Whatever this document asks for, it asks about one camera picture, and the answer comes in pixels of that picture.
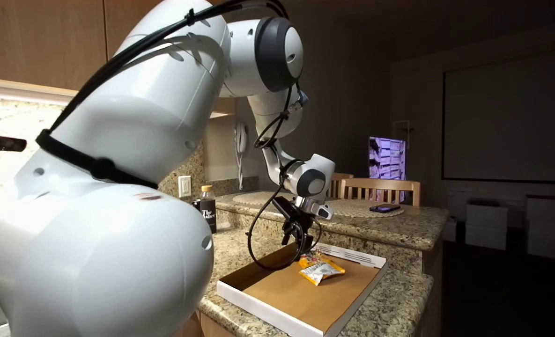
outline yellow snack bag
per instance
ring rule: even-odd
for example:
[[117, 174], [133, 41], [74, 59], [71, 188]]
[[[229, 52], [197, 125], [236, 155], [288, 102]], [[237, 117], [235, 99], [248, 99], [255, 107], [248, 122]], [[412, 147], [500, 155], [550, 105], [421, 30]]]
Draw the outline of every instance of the yellow snack bag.
[[300, 256], [298, 264], [303, 268], [299, 272], [300, 275], [303, 275], [316, 286], [326, 278], [343, 275], [346, 272], [320, 252], [311, 252]]

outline kitchen counter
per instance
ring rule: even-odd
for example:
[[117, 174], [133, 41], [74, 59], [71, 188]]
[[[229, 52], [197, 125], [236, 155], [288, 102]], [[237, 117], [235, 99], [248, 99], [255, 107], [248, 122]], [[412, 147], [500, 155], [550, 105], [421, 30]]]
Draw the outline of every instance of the kitchen counter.
[[[286, 337], [256, 316], [232, 305], [217, 294], [217, 280], [252, 262], [244, 230], [220, 230], [213, 235], [215, 267], [207, 293], [198, 309], [237, 337]], [[279, 240], [258, 236], [253, 241], [256, 256], [281, 248]], [[429, 275], [389, 269], [340, 337], [412, 337], [429, 298], [433, 279]]]
[[[233, 200], [237, 194], [217, 198], [217, 209], [255, 216], [261, 205], [243, 204]], [[402, 205], [404, 213], [388, 218], [354, 218], [334, 215], [331, 220], [320, 220], [324, 230], [359, 239], [387, 243], [399, 247], [430, 251], [434, 248], [448, 210], [433, 207]], [[267, 220], [283, 221], [284, 217], [269, 205], [260, 216]]]

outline pizza box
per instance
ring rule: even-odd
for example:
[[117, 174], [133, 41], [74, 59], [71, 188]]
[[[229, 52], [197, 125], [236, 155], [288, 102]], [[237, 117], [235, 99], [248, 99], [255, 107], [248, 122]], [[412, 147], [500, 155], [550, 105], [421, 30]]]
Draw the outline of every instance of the pizza box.
[[[335, 337], [363, 304], [387, 269], [387, 261], [350, 249], [318, 243], [316, 249], [346, 270], [315, 286], [293, 263], [266, 271], [256, 263], [217, 281], [217, 293], [292, 337]], [[260, 259], [268, 266], [290, 260], [294, 243]]]

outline woven placemat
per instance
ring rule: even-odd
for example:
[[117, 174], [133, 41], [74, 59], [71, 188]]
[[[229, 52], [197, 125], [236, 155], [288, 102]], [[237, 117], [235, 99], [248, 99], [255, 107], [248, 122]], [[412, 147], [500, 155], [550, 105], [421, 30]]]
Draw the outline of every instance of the woven placemat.
[[[237, 203], [243, 203], [248, 205], [262, 205], [273, 195], [272, 192], [254, 192], [248, 194], [240, 194], [234, 197], [234, 201]], [[282, 196], [288, 200], [292, 200], [294, 194], [291, 193], [279, 193], [278, 196]], [[338, 199], [327, 201], [327, 205], [333, 208], [333, 212], [336, 215], [342, 216], [352, 216], [353, 218], [388, 218], [390, 216], [396, 216], [404, 213], [404, 209], [397, 209], [388, 213], [376, 213], [369, 211], [369, 207], [379, 204], [379, 201], [371, 200], [348, 200], [348, 199]]]

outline bottle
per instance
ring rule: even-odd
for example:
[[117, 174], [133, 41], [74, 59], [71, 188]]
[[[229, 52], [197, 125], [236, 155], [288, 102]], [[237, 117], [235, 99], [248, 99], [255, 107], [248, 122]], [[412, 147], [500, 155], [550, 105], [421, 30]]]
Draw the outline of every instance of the bottle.
[[212, 185], [202, 186], [202, 194], [200, 194], [200, 213], [207, 220], [211, 233], [217, 233], [217, 210], [215, 209], [215, 194]]

